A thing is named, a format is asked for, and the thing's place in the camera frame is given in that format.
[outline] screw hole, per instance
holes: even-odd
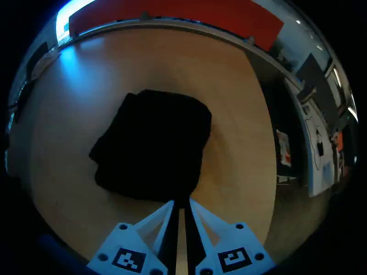
[[[152,269],[149,274],[150,275],[163,275],[163,271],[159,269]]]
[[[200,275],[212,275],[212,274],[213,270],[211,270],[210,268],[204,268],[200,270]]]
[[[104,253],[101,253],[98,255],[98,260],[100,260],[101,262],[105,262],[106,260],[108,260],[108,256]]]
[[[258,261],[261,261],[262,259],[264,259],[264,254],[263,253],[256,254],[255,259],[258,260]]]

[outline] window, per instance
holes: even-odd
[[[69,17],[94,0],[71,0],[59,10],[56,18],[56,37],[59,45],[70,38]]]

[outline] red panel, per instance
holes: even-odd
[[[250,0],[96,0],[69,18],[70,33],[81,33],[115,20],[150,16],[179,17],[201,21],[244,38],[255,37],[255,44],[270,50],[283,22]]]

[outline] black towel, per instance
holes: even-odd
[[[177,93],[127,94],[111,126],[89,157],[98,185],[124,196],[183,205],[200,175],[211,113]]]

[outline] wall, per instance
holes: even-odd
[[[10,89],[8,104],[11,105],[15,102],[18,92],[26,79],[26,66],[29,58],[33,55],[36,49],[43,43],[47,42],[49,49],[57,45],[56,39],[56,15],[53,16],[43,27],[41,32],[36,36],[32,44],[29,46],[26,54],[24,55],[22,62],[18,68],[18,71],[14,77],[13,84]]]
[[[177,17],[200,21],[233,32],[270,50],[283,22],[250,0],[96,0],[69,18],[70,35],[116,20],[140,18],[146,11],[152,17]]]
[[[307,23],[312,27],[312,29],[315,31],[315,33],[318,35],[318,37],[322,40],[323,44],[325,45],[325,48],[328,50],[328,53],[330,54],[331,59],[333,60],[330,67],[332,68],[333,66],[335,66],[335,68],[338,71],[340,81],[342,83],[342,89],[343,89],[343,93],[344,93],[344,97],[345,97],[345,101],[346,101],[346,106],[352,106],[352,107],[355,108],[355,104],[354,104],[353,99],[352,99],[352,93],[351,93],[348,77],[347,77],[347,75],[346,75],[346,73],[343,69],[343,66],[341,65],[341,62],[340,62],[339,58],[337,57],[334,49],[331,47],[330,43],[327,41],[325,36],[319,30],[319,28],[315,25],[315,23],[302,10],[300,10],[295,5],[292,5],[292,8],[295,9],[299,14],[302,15],[303,18],[305,18],[307,20]]]
[[[293,64],[294,72],[302,66],[310,53],[315,57],[323,71],[327,68],[330,55],[319,37],[303,20],[302,16],[298,15],[292,7],[283,1],[253,1],[284,22],[278,35],[278,40],[284,47],[282,51],[284,57]]]

